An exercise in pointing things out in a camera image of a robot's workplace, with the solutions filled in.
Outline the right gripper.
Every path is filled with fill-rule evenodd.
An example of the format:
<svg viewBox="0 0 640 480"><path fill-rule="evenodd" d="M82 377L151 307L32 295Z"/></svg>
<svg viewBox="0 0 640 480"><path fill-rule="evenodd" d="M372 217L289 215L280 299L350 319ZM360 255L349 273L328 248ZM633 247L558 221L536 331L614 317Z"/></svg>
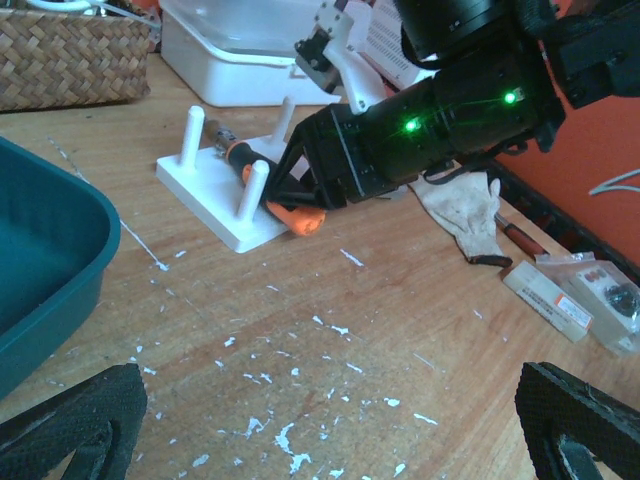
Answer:
<svg viewBox="0 0 640 480"><path fill-rule="evenodd" d="M359 115L331 104L294 128L264 197L337 210L478 151L479 132L480 96L469 88L418 84Z"/></svg>

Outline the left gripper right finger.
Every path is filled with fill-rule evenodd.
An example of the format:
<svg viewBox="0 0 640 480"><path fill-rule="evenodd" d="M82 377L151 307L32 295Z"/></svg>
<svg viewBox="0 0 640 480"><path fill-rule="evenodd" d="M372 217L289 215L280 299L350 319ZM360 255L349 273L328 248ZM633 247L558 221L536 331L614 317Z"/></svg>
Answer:
<svg viewBox="0 0 640 480"><path fill-rule="evenodd" d="M549 362L526 362L516 412L539 479L639 477L639 412Z"/></svg>

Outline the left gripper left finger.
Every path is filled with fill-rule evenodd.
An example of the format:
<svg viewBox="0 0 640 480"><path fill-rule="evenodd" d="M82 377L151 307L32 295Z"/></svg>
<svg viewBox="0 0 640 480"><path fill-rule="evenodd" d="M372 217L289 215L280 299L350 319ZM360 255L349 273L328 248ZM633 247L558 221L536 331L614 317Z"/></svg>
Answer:
<svg viewBox="0 0 640 480"><path fill-rule="evenodd" d="M43 479L71 459L64 479L123 479L147 394L135 363L114 365L1 424L1 477Z"/></svg>

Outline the white peg base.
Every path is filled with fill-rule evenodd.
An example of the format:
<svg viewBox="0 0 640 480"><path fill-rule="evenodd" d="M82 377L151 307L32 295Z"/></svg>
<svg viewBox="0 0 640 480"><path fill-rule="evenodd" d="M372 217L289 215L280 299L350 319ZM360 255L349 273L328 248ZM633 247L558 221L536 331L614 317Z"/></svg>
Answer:
<svg viewBox="0 0 640 480"><path fill-rule="evenodd" d="M227 145L238 137L226 127L207 133L205 110L199 105L188 110L180 153L156 162L157 178L236 253L259 247L287 230L306 235L315 228L313 217L302 210L289 211L260 200L267 176L284 152L294 107L286 97L272 132L243 142L262 155L247 174L226 158ZM212 145L202 148L200 140L207 134Z"/></svg>

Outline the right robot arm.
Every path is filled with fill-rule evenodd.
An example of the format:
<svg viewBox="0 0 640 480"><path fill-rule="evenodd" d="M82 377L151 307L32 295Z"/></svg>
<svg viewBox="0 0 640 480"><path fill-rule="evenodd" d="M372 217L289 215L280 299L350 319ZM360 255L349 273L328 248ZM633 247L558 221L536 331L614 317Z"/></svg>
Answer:
<svg viewBox="0 0 640 480"><path fill-rule="evenodd" d="M391 192L461 156L549 151L567 107L639 93L639 5L598 1L399 1L403 55L427 77L387 96L347 43L352 19L325 2L297 64L342 104L300 122L265 189L286 207L334 210Z"/></svg>

